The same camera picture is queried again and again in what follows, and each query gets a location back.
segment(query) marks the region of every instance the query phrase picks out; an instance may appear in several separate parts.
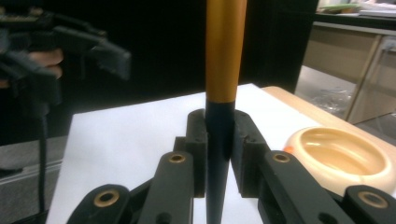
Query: screw hole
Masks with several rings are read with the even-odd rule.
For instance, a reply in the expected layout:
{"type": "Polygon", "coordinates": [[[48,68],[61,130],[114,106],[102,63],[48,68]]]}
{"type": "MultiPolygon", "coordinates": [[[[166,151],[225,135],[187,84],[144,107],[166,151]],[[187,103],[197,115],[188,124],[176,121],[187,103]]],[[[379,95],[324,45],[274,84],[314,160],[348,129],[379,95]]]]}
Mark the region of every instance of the screw hole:
{"type": "Polygon", "coordinates": [[[115,203],[120,197],[120,194],[115,189],[104,190],[96,195],[93,204],[97,207],[108,207],[115,203]]]}
{"type": "Polygon", "coordinates": [[[274,161],[278,161],[278,162],[289,162],[290,161],[290,158],[283,154],[275,154],[273,159],[274,159],[274,161]]]}
{"type": "Polygon", "coordinates": [[[358,193],[358,197],[372,207],[376,208],[387,208],[389,206],[387,200],[376,193],[370,191],[361,191],[358,193]]]}
{"type": "Polygon", "coordinates": [[[186,158],[180,154],[173,155],[169,159],[169,161],[173,162],[173,163],[180,163],[180,162],[183,162],[184,160],[186,160],[186,158]]]}

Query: cylindrical rod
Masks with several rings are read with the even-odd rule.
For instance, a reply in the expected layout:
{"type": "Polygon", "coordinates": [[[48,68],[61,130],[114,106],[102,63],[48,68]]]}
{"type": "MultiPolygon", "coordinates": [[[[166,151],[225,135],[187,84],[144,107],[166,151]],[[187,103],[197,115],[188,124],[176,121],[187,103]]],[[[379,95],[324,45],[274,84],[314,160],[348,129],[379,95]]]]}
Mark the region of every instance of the cylindrical rod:
{"type": "Polygon", "coordinates": [[[208,0],[206,5],[206,98],[235,100],[247,0],[208,0]]]}
{"type": "Polygon", "coordinates": [[[206,5],[207,224],[221,223],[246,6],[247,0],[208,0],[206,5]]]}

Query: white table surface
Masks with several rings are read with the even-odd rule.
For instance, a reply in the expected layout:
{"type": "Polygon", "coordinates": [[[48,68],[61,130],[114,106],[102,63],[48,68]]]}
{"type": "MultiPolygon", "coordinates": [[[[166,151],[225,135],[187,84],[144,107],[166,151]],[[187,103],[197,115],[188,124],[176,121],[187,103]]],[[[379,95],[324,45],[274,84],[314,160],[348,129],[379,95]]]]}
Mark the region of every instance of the white table surface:
{"type": "MultiPolygon", "coordinates": [[[[162,154],[185,136],[188,114],[205,107],[205,94],[76,114],[47,223],[62,224],[84,196],[104,184],[133,189],[154,176],[162,154]]],[[[318,123],[254,85],[238,87],[236,109],[249,113],[272,150],[318,123]]],[[[262,223],[257,200],[242,199],[233,170],[222,223],[262,223]]],[[[205,223],[205,199],[194,200],[194,223],[205,223]]]]}

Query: orange tube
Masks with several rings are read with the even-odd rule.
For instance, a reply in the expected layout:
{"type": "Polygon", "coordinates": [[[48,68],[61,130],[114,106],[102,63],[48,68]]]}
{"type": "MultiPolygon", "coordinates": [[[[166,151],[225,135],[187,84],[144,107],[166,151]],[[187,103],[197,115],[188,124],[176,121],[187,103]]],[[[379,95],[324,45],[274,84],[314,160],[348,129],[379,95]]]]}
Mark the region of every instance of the orange tube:
{"type": "Polygon", "coordinates": [[[208,0],[206,5],[206,99],[233,102],[244,40],[247,0],[208,0]]]}

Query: white bowl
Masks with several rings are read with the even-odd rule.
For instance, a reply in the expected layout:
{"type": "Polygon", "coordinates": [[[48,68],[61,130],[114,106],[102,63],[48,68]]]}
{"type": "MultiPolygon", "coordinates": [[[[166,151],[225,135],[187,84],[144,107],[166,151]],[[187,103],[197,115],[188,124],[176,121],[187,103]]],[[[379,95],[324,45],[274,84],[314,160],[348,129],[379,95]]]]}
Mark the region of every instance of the white bowl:
{"type": "Polygon", "coordinates": [[[293,154],[328,190],[344,195],[348,186],[368,185],[392,194],[396,186],[393,162],[359,136],[339,129],[315,127],[292,135],[285,151],[293,154]]]}

